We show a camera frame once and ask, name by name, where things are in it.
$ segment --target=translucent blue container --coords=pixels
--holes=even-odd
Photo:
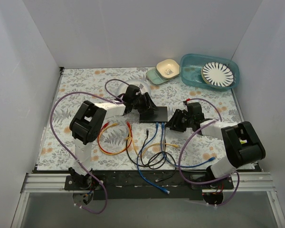
[[[217,62],[226,65],[233,73],[234,81],[230,86],[221,87],[217,85],[207,84],[202,76],[201,69],[206,63]],[[189,86],[200,87],[211,90],[228,90],[237,87],[239,83],[239,70],[235,62],[219,57],[203,56],[196,54],[187,54],[180,61],[180,76],[183,83]]]

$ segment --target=small square bowl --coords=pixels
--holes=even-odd
[[[173,59],[166,59],[158,63],[156,69],[165,79],[171,79],[180,74],[180,65]]]

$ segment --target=striped plate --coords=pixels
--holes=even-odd
[[[201,70],[201,76],[207,84],[226,87],[233,83],[233,73],[221,63],[207,63]]]

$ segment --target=blue cable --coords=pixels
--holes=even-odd
[[[160,190],[163,191],[164,193],[169,194],[170,191],[168,191],[167,189],[165,189],[165,188],[163,188],[163,187],[161,187],[161,186],[158,186],[158,185],[156,185],[156,184],[150,182],[149,180],[147,180],[147,179],[143,176],[142,172],[139,170],[139,166],[138,166],[138,158],[139,158],[139,155],[140,155],[141,152],[143,151],[144,147],[145,147],[146,145],[148,145],[148,143],[150,143],[150,142],[155,138],[155,136],[156,136],[156,134],[157,134],[157,131],[158,131],[158,123],[156,123],[156,131],[155,131],[154,136],[141,148],[141,150],[140,150],[139,153],[138,153],[137,160],[136,160],[136,163],[137,163],[137,170],[138,170],[140,176],[141,176],[147,183],[149,183],[150,185],[152,185],[152,186],[154,186],[154,187],[160,189]]]
[[[162,149],[162,141],[163,141],[163,132],[164,132],[164,129],[165,129],[165,125],[164,125],[164,122],[162,123],[162,125],[161,125],[161,151],[163,151],[163,149]],[[215,159],[215,157],[211,157],[211,158],[209,158],[207,161],[204,161],[204,162],[202,162],[202,163],[200,163],[200,164],[197,164],[197,165],[192,165],[192,166],[185,166],[185,165],[181,165],[180,167],[181,168],[196,168],[196,167],[199,167],[199,166],[201,166],[201,165],[203,165],[203,164],[206,164],[207,162],[211,162],[211,161],[213,161]],[[174,165],[169,159],[168,159],[168,157],[167,157],[167,162],[170,164],[170,165],[173,165],[174,167],[177,167],[178,168],[178,166],[177,165]]]

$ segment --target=white wall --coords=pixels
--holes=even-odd
[[[36,162],[59,68],[21,0],[0,0],[0,228]]]
[[[155,66],[231,58],[262,0],[23,0],[57,64]]]
[[[233,60],[241,81],[236,94],[244,118],[264,147],[261,162],[273,175],[285,215],[285,0],[264,0]]]

